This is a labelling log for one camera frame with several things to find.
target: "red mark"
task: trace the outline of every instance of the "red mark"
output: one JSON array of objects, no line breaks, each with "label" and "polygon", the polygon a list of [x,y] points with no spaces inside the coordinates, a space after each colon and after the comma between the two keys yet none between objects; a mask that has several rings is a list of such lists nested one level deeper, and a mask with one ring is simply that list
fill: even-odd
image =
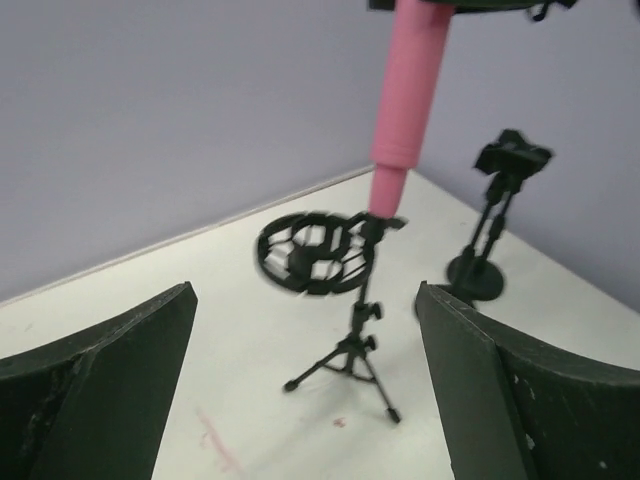
[{"label": "red mark", "polygon": [[225,466],[223,467],[222,471],[233,469],[238,473],[242,473],[242,467],[235,459],[235,457],[231,454],[231,452],[227,450],[227,447],[225,447],[224,443],[222,443],[222,439],[220,438],[220,435],[218,435],[218,432],[213,426],[211,420],[209,420],[209,417],[207,417],[200,408],[196,408],[196,415],[198,416],[198,420],[200,420],[200,423],[202,423],[202,426],[206,430],[206,436],[209,437],[209,440],[213,444],[213,447],[225,462]]}]

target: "tripod foot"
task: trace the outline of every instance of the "tripod foot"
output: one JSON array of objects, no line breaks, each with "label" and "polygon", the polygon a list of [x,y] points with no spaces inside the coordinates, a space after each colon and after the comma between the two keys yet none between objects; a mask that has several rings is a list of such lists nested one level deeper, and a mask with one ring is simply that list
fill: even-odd
[{"label": "tripod foot", "polygon": [[284,384],[284,386],[282,387],[282,389],[285,392],[293,392],[296,388],[298,388],[300,386],[300,382],[296,381],[296,380],[289,380],[287,383]]},{"label": "tripod foot", "polygon": [[395,408],[387,408],[387,416],[393,423],[398,424],[402,421],[402,417]]},{"label": "tripod foot", "polygon": [[[447,280],[449,282],[455,280],[459,261],[460,257],[456,257],[447,265]],[[480,270],[476,268],[474,260],[467,278],[461,285],[461,290],[464,290],[465,294],[470,298],[482,302],[490,302],[502,295],[504,284],[504,275],[497,266],[486,261]]]}]

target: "tripod leg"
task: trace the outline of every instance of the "tripod leg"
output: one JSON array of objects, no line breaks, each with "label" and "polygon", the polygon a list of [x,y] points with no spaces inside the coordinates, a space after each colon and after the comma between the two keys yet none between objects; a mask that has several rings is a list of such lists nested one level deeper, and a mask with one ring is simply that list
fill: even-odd
[{"label": "tripod leg", "polygon": [[378,392],[380,392],[380,396],[382,397],[385,405],[387,406],[387,415],[389,416],[391,421],[393,421],[394,423],[400,423],[400,420],[402,420],[402,418],[400,417],[400,414],[398,413],[398,411],[395,408],[393,408],[393,406],[391,405],[391,400],[389,400],[389,397],[387,396],[387,392],[384,390],[382,383],[380,383],[380,380],[378,379],[378,375],[376,375],[376,372],[373,369],[373,365],[367,358],[362,358],[362,361],[367,367],[367,370],[369,370],[369,375],[371,375],[371,378],[373,379],[373,383],[378,388]]},{"label": "tripod leg", "polygon": [[293,380],[289,380],[287,383],[284,384],[284,391],[285,392],[293,392],[296,388],[298,388],[300,386],[300,384],[306,380],[307,378],[309,378],[311,375],[313,375],[314,373],[316,373],[318,370],[320,370],[322,367],[324,367],[327,363],[329,363],[331,360],[333,360],[335,357],[337,357],[338,355],[344,353],[342,351],[341,348],[336,348],[333,352],[331,352],[329,355],[327,355],[326,357],[318,360],[316,363],[313,364],[313,366],[308,369],[307,371],[303,372],[298,378],[294,378]]}]

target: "tripod knob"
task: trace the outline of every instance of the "tripod knob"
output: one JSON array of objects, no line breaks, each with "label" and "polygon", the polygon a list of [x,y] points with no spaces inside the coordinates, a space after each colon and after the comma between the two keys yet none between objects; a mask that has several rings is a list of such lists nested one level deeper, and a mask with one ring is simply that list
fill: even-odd
[{"label": "tripod knob", "polygon": [[369,305],[369,316],[380,320],[384,316],[382,313],[382,305],[378,302]]},{"label": "tripod knob", "polygon": [[378,348],[378,342],[376,342],[376,337],[373,335],[369,335],[364,340],[364,348],[370,352],[375,351]]}]

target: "pink bat handle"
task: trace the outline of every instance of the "pink bat handle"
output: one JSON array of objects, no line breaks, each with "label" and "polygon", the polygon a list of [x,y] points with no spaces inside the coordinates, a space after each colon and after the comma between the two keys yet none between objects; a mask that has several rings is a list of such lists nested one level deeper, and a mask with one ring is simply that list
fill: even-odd
[{"label": "pink bat handle", "polygon": [[407,171],[418,164],[454,9],[421,0],[396,1],[371,147],[376,169],[369,213],[377,217],[396,214]]}]

